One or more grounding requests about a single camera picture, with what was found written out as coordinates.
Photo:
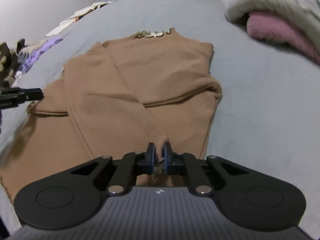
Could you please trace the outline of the brown spotted fleece garment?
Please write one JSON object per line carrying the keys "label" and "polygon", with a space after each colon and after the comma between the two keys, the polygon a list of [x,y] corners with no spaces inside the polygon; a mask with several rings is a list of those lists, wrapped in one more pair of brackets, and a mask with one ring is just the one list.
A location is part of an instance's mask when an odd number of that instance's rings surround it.
{"label": "brown spotted fleece garment", "polygon": [[16,80],[16,73],[25,60],[25,53],[17,53],[7,43],[1,43],[1,88],[11,87]]}

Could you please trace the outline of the open white book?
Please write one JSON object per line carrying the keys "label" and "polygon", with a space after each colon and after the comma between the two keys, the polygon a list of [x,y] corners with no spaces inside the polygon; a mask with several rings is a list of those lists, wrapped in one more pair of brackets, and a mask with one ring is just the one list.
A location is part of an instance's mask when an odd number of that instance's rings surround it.
{"label": "open white book", "polygon": [[59,23],[59,25],[56,28],[54,28],[53,30],[51,30],[49,33],[47,33],[45,35],[45,37],[50,37],[50,36],[57,35],[57,34],[61,33],[63,30],[68,28],[71,24],[78,22],[79,20],[81,20],[83,17],[85,17],[89,13],[94,12],[95,10],[98,10],[98,9],[100,9],[100,8],[110,4],[112,2],[113,1],[96,2],[90,6],[87,6],[85,8],[82,8],[82,9],[76,11],[72,16],[69,16],[65,20],[61,21]]}

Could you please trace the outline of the purple cloth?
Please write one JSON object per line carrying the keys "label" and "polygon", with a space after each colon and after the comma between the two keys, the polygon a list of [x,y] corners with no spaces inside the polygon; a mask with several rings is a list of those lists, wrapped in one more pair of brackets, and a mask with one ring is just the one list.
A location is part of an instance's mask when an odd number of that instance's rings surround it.
{"label": "purple cloth", "polygon": [[47,52],[56,44],[60,43],[62,40],[62,37],[55,36],[22,48],[17,54],[19,64],[18,72],[21,75],[27,74],[27,72],[31,70],[35,62],[39,60],[42,54]]}

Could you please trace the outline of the grey folded quilt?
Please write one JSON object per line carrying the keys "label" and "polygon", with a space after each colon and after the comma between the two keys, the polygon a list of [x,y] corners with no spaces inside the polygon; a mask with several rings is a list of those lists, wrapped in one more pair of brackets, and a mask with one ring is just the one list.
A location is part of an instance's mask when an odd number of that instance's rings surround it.
{"label": "grey folded quilt", "polygon": [[249,12],[269,11],[295,25],[319,49],[319,19],[304,10],[295,0],[222,0],[222,2],[225,16],[230,22],[236,22]]}

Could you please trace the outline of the brown ribbed sweater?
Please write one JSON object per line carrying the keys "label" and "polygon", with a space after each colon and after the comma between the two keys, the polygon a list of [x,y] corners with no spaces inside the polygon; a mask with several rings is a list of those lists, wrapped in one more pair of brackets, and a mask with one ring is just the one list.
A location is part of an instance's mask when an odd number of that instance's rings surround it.
{"label": "brown ribbed sweater", "polygon": [[154,143],[161,155],[206,153],[222,96],[209,68],[211,43],[175,29],[97,42],[65,63],[1,163],[1,185],[13,200],[24,186],[103,155],[120,159]]}

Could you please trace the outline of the pink folded blanket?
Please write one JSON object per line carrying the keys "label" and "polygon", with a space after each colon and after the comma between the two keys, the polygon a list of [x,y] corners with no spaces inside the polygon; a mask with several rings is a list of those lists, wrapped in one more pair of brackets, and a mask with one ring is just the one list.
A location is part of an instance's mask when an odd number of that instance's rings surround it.
{"label": "pink folded blanket", "polygon": [[249,13],[248,35],[255,40],[287,44],[319,64],[319,49],[298,28],[277,14],[266,11]]}

